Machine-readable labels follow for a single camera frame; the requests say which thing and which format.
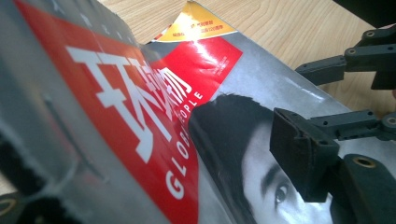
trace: orange label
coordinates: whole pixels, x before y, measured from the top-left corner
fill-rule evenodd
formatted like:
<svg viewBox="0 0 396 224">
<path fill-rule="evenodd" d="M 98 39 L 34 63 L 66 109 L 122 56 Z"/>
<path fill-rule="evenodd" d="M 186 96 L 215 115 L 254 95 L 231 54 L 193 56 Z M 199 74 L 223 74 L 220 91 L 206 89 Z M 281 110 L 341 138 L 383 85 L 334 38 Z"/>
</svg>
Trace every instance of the orange label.
<svg viewBox="0 0 396 224">
<path fill-rule="evenodd" d="M 198 40 L 234 33 L 236 30 L 196 2 L 188 1 L 175 22 L 159 37 L 158 42 Z"/>
</svg>

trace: red label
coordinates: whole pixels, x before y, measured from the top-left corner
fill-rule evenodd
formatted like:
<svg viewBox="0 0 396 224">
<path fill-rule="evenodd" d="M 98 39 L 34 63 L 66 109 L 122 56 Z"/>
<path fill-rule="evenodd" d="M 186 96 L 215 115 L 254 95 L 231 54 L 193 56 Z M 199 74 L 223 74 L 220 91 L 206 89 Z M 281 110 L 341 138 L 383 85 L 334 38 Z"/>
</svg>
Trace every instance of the red label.
<svg viewBox="0 0 396 224">
<path fill-rule="evenodd" d="M 218 36 L 180 42 L 151 67 L 159 73 L 165 68 L 184 81 L 183 90 L 168 89 L 172 90 L 170 98 L 175 113 L 187 126 L 192 109 L 210 100 L 241 55 L 241 50 Z"/>
<path fill-rule="evenodd" d="M 171 222 L 196 223 L 197 156 L 172 111 L 174 99 L 160 85 L 166 79 L 137 48 L 20 1 L 17 6 L 97 131 L 152 201 Z"/>
</svg>

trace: magazine cover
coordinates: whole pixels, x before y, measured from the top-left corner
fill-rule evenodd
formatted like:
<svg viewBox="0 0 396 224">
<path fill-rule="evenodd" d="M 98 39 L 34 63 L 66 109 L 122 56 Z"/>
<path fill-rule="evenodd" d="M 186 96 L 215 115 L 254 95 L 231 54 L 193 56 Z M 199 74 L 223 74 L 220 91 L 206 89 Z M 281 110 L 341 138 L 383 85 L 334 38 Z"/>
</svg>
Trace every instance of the magazine cover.
<svg viewBox="0 0 396 224">
<path fill-rule="evenodd" d="M 304 203 L 269 152 L 272 111 L 347 109 L 204 7 L 147 45 L 93 0 L 1 1 L 0 16 L 0 168 L 28 202 L 81 223 L 332 222 L 331 197 Z M 394 174 L 394 148 L 341 156 Z"/>
<path fill-rule="evenodd" d="M 194 2 L 144 52 L 152 68 L 166 66 L 189 84 L 186 100 L 175 101 L 177 114 L 183 123 L 190 118 L 191 139 L 238 223 L 334 222 L 331 195 L 325 203 L 304 203 L 269 142 L 275 107 L 305 118 L 346 107 Z M 341 157 L 368 155 L 395 175 L 394 144 L 370 138 L 340 145 Z"/>
</svg>

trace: light wood surface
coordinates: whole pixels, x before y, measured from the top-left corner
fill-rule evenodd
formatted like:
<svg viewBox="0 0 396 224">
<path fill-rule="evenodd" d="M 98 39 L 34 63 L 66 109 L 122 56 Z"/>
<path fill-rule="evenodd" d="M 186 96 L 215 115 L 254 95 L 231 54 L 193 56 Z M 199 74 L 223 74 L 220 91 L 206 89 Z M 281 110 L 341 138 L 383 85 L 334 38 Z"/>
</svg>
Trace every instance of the light wood surface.
<svg viewBox="0 0 396 224">
<path fill-rule="evenodd" d="M 185 0 L 101 0 L 131 27 L 140 43 L 173 22 Z M 372 26 L 332 0 L 197 0 L 292 69 L 344 54 Z M 321 88 L 352 110 L 382 117 L 396 110 L 390 91 L 371 91 L 373 73 L 350 73 Z"/>
</svg>

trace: metal screw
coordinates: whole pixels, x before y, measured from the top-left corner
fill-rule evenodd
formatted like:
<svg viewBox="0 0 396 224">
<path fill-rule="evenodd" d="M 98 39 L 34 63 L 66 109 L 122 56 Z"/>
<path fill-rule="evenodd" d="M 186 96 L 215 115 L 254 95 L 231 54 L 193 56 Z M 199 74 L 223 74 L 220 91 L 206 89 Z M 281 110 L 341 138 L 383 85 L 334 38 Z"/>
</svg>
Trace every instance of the metal screw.
<svg viewBox="0 0 396 224">
<path fill-rule="evenodd" d="M 355 49 L 349 49 L 347 52 L 348 52 L 349 54 L 354 54 L 354 53 L 356 53 L 356 50 L 355 50 Z"/>
<path fill-rule="evenodd" d="M 375 162 L 373 162 L 372 160 L 369 160 L 367 158 L 364 158 L 364 157 L 355 157 L 355 158 L 353 158 L 353 161 L 356 164 L 366 167 L 366 168 L 371 168 L 371 169 L 375 168 Z"/>
<path fill-rule="evenodd" d="M 389 124 L 395 125 L 395 124 L 396 124 L 396 118 L 388 118 L 388 119 L 387 119 L 387 122 L 388 122 Z"/>
<path fill-rule="evenodd" d="M 11 211 L 14 206 L 17 204 L 17 201 L 15 199 L 3 199 L 0 201 L 0 204 L 6 204 L 6 208 L 3 210 L 0 210 L 0 217 L 7 214 L 9 211 Z"/>
<path fill-rule="evenodd" d="M 373 31 L 369 31 L 369 32 L 366 33 L 366 35 L 367 36 L 373 36 L 373 35 L 375 35 L 375 33 Z"/>
</svg>

